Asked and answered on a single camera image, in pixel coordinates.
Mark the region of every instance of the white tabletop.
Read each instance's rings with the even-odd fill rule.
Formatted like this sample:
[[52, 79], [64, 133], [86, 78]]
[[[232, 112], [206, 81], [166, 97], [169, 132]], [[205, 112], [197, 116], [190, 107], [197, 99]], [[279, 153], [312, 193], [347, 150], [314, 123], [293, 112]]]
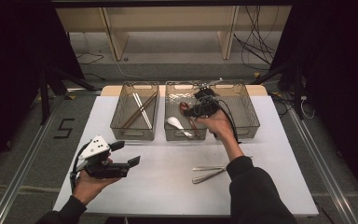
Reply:
[[[99, 96], [77, 150], [100, 134], [107, 143], [116, 141], [110, 123], [117, 105], [116, 96]], [[254, 139], [242, 140], [245, 155], [272, 177], [283, 203], [296, 217], [318, 215], [275, 106], [269, 96], [251, 96], [260, 128]], [[194, 172], [195, 166], [226, 165], [228, 157], [219, 141], [207, 133], [205, 141], [165, 140], [164, 100], [159, 101], [154, 141], [127, 141], [112, 153], [115, 162], [141, 156], [140, 164], [128, 176], [108, 186], [89, 205], [87, 213], [126, 217], [228, 217], [230, 179], [223, 173], [194, 185], [191, 179], [209, 172]], [[64, 179], [54, 210], [60, 210], [71, 195], [69, 172]]]

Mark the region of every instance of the aluminum rail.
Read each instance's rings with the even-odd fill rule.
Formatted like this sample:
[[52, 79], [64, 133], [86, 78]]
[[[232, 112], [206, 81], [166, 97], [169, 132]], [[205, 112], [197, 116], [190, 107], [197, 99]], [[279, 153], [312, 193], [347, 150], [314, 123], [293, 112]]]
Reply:
[[307, 147], [310, 157], [312, 158], [316, 169], [318, 170], [319, 175], [324, 182], [324, 185], [326, 186], [334, 204], [336, 205], [342, 220], [345, 224], [358, 224], [358, 219], [356, 218], [356, 215], [354, 214], [348, 199], [334, 178], [334, 175], [330, 171], [327, 162], [324, 160], [324, 157], [322, 156], [318, 146], [313, 140], [304, 120], [300, 120], [294, 110], [290, 110], [289, 114]]
[[51, 114], [46, 120], [45, 124], [40, 126], [39, 131], [37, 132], [33, 143], [29, 147], [27, 153], [25, 154], [24, 159], [21, 162], [19, 169], [17, 170], [16, 174], [13, 176], [10, 184], [7, 187], [7, 190], [3, 197], [0, 200], [0, 224], [4, 222], [11, 205], [13, 204], [16, 196], [19, 192], [19, 189], [22, 183], [25, 180], [25, 177], [28, 174], [32, 164], [34, 163], [34, 159], [39, 151], [40, 146], [42, 145], [43, 141], [46, 138], [46, 134], [50, 127], [51, 122], [54, 119], [56, 111], [60, 104], [62, 103], [64, 96], [56, 96], [54, 99], [54, 104], [51, 107]]

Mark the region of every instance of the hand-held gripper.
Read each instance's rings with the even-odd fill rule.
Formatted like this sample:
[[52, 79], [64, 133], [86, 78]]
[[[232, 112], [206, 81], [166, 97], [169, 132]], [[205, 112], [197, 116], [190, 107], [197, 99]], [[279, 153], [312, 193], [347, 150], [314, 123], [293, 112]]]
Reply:
[[216, 94], [214, 91], [210, 88], [211, 85], [214, 85], [218, 82], [223, 81], [222, 78], [216, 81], [212, 81], [211, 83], [203, 83], [199, 86], [199, 91], [194, 94], [194, 97], [197, 99], [197, 104], [195, 104], [193, 107], [191, 107], [188, 110], [184, 110], [183, 113], [186, 117], [194, 117], [194, 118], [209, 118], [214, 113], [217, 112], [217, 110], [221, 109], [223, 113], [226, 115], [232, 132], [234, 133], [234, 137], [238, 143], [238, 136], [237, 136], [237, 130], [234, 123], [234, 118], [230, 116], [227, 111], [219, 104], [219, 100], [216, 99]]
[[[127, 161], [127, 163], [108, 161], [109, 153], [123, 148], [124, 144], [124, 141], [107, 144], [100, 135], [85, 144], [77, 153], [73, 171], [69, 176], [72, 192], [76, 187], [77, 173], [81, 170], [85, 170], [89, 176], [99, 179], [126, 177], [130, 168], [139, 164], [140, 156]], [[79, 159], [84, 161], [77, 166]]]

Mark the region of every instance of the white plastic spoon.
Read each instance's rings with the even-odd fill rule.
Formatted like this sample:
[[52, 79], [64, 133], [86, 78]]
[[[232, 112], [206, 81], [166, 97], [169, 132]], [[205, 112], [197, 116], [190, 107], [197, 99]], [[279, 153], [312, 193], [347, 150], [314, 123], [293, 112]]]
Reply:
[[187, 136], [188, 138], [193, 138], [193, 134], [185, 132], [182, 124], [180, 124], [179, 119], [177, 119], [176, 117], [170, 117], [167, 119], [167, 122], [169, 124], [171, 124], [172, 126], [176, 127], [177, 129], [179, 129], [180, 131], [182, 131], [182, 133]]

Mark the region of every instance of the black jacket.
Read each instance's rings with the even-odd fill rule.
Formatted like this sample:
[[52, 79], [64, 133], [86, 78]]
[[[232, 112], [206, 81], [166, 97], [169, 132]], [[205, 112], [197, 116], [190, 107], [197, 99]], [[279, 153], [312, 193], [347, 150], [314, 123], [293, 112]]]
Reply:
[[[231, 177], [231, 223], [292, 224], [296, 219], [281, 201], [279, 193], [267, 172], [253, 166], [249, 157], [238, 157], [227, 166]], [[77, 223], [86, 211], [74, 196], [60, 212], [51, 211], [36, 223]]]

